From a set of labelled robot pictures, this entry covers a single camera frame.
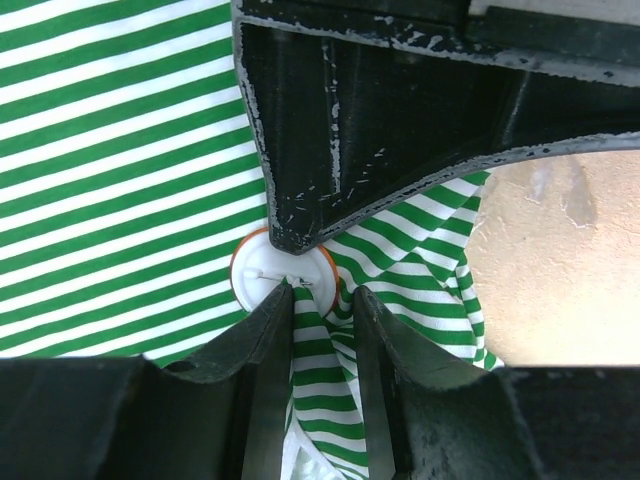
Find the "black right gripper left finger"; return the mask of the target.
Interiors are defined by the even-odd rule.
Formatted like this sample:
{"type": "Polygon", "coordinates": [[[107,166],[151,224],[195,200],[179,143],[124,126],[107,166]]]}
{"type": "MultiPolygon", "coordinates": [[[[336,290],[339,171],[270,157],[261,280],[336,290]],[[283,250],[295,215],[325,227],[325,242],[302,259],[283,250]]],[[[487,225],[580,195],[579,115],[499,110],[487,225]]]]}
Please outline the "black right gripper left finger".
{"type": "Polygon", "coordinates": [[[293,289],[187,357],[1,363],[5,479],[276,479],[289,402],[293,289]]]}

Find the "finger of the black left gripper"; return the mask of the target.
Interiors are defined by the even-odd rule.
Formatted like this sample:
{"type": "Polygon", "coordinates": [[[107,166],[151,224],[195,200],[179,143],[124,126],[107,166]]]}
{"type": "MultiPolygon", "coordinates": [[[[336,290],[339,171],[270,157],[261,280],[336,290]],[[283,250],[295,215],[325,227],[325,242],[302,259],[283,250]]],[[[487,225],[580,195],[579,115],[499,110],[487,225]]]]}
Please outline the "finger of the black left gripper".
{"type": "Polygon", "coordinates": [[[235,1],[270,240],[482,169],[639,145],[635,1],[235,1]]]}

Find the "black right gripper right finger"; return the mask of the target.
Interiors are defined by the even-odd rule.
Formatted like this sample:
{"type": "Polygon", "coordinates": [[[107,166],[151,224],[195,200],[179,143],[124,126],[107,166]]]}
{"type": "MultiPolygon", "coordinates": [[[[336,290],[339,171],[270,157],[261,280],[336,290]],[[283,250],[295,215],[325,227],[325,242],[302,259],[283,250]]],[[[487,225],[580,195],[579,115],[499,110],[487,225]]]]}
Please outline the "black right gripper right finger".
{"type": "Polygon", "coordinates": [[[365,287],[353,297],[374,479],[635,479],[635,367],[501,367],[460,360],[365,287]]]}

